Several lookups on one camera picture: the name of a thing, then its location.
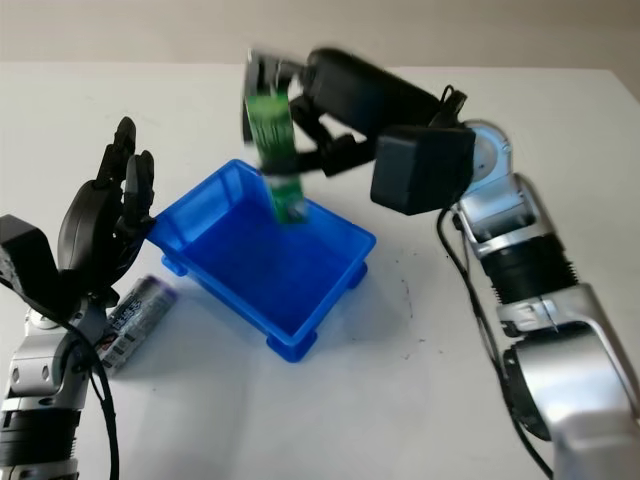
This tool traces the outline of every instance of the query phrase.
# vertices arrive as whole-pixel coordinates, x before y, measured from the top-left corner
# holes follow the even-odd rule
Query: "can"
[[[297,157],[289,98],[284,93],[254,95],[245,99],[253,140],[262,167],[288,164]],[[278,222],[304,223],[307,204],[299,175],[266,175],[271,204]]]
[[[109,314],[107,328],[98,344],[98,355],[108,376],[113,376],[146,340],[171,309],[177,293],[163,281],[139,279]]]

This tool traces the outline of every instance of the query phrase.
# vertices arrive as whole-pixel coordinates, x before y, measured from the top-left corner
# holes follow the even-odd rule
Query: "wire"
[[[460,240],[462,242],[462,251],[464,252],[464,269],[467,271],[467,275],[471,275],[471,261],[469,260],[469,246],[467,245],[467,237],[464,231],[460,231]]]
[[[447,240],[447,237],[444,233],[444,229],[443,229],[444,219],[447,213],[449,213],[449,211],[451,210],[452,205],[442,209],[440,211],[440,214],[438,215],[438,220],[436,222],[436,231],[438,234],[438,238],[440,239],[440,243],[442,244],[443,248],[447,252],[447,255],[449,255],[449,258],[451,259],[456,269],[460,273],[460,276],[462,277],[465,287],[467,288],[467,293],[469,294],[469,301],[471,302],[471,308],[473,309],[473,313],[476,317],[476,322],[478,323],[478,328],[480,330],[480,334],[482,335],[482,340],[484,343],[485,350],[487,352],[487,355],[489,356],[489,359],[491,360],[491,364],[493,365],[496,376],[498,378],[498,383],[500,385],[502,398],[507,407],[507,411],[509,412],[509,417],[511,418],[511,423],[513,424],[513,428],[515,429],[518,435],[518,438],[520,438],[520,441],[524,445],[525,450],[529,453],[533,461],[538,465],[538,467],[542,470],[542,472],[546,475],[547,478],[553,479],[553,470],[551,470],[549,465],[547,465],[547,463],[540,456],[540,454],[535,449],[535,447],[531,444],[529,438],[527,437],[527,435],[525,434],[522,428],[522,425],[520,424],[520,422],[515,416],[513,404],[511,402],[511,395],[509,392],[509,384],[507,383],[507,379],[505,377],[504,370],[500,362],[500,354],[499,354],[498,346],[496,344],[495,336],[493,334],[491,326],[489,325],[489,322],[487,321],[487,316],[478,298],[478,293],[476,292],[475,287],[471,283],[471,279],[469,277],[469,269],[468,267],[465,268],[462,265],[462,263],[460,262],[460,259],[458,258],[456,253],[453,251],[453,248],[451,248],[451,244]],[[465,253],[467,255],[466,259],[468,262],[468,253],[466,252],[466,245],[465,245]]]
[[[96,393],[96,397],[98,397],[98,400],[100,400],[100,403],[104,402],[104,398],[102,397],[100,390],[98,390],[98,385],[96,385],[96,379],[93,378],[93,374],[89,375],[89,381],[91,382],[93,391]]]
[[[447,99],[447,95],[450,93],[453,93],[455,89],[453,88],[453,85],[447,85],[444,88],[444,91],[442,92],[442,96],[440,97],[440,103],[443,104],[444,101]]]
[[[102,397],[98,391],[98,386],[95,383],[93,374],[89,372],[89,379],[93,385],[93,389],[98,396],[102,412],[104,414],[104,421],[107,426],[107,436],[109,437],[109,451],[111,457],[111,472],[109,473],[109,480],[118,480],[120,477],[120,454],[118,450],[118,433],[116,428],[116,412],[113,405],[113,396],[111,394],[111,388],[109,387],[109,380],[107,379],[107,373],[104,370],[104,366],[100,361],[100,357],[96,353],[91,342],[85,337],[85,335],[70,323],[53,320],[56,324],[67,330],[69,333],[75,335],[80,341],[80,345],[83,347],[84,353],[89,357],[91,370],[95,372],[100,380],[104,397]]]

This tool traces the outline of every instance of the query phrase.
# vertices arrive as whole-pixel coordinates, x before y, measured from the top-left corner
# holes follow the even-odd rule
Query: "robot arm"
[[[635,373],[593,289],[578,281],[533,186],[512,171],[506,135],[486,121],[460,122],[463,93],[448,87],[438,100],[334,49],[312,52],[306,65],[252,52],[245,97],[286,91],[294,77],[303,93],[291,101],[292,118],[318,148],[264,173],[322,169],[330,176],[376,158],[374,202],[406,215],[442,210],[444,218],[452,210],[513,339],[502,355],[493,342],[491,356],[516,429],[553,442],[557,480],[637,478]],[[333,139],[319,121],[323,114],[366,140]],[[244,127],[251,142],[246,118]],[[477,302],[468,272],[457,266]]]
[[[58,267],[40,230],[0,217],[0,283],[31,307],[2,403],[2,480],[78,478],[75,430],[94,372],[104,393],[110,478],[118,478],[115,413],[94,345],[107,324],[106,307],[118,301],[111,285],[129,269],[153,225],[153,158],[134,150],[135,125],[124,118],[96,179],[80,188],[67,212]]]

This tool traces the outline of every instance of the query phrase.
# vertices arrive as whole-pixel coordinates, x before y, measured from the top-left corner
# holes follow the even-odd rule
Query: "blue plastic bin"
[[[280,225],[260,174],[232,160],[157,217],[149,240],[176,275],[190,273],[298,362],[316,327],[367,273],[376,243],[360,227],[307,200],[309,221]]]

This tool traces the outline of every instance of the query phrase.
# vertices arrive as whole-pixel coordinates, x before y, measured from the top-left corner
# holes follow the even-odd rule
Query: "white tabletop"
[[[638,103],[603,71],[398,72],[434,92],[454,84],[469,95],[463,118],[508,132],[516,168],[536,183],[640,369]],[[241,66],[0,65],[0,212],[39,226],[55,249],[71,199],[96,174],[123,115],[156,159],[160,212],[227,160],[252,158],[240,139],[241,85]],[[173,277],[153,245],[143,248],[120,293],[152,273],[181,300],[112,383],[121,478],[541,478],[509,423],[435,216],[371,203],[371,172],[305,180],[309,197],[378,244],[367,277],[329,313],[300,364],[284,362],[194,282]],[[493,313],[479,265],[474,272]],[[2,384],[25,310],[0,290]],[[93,395],[76,452],[82,478],[107,478]]]

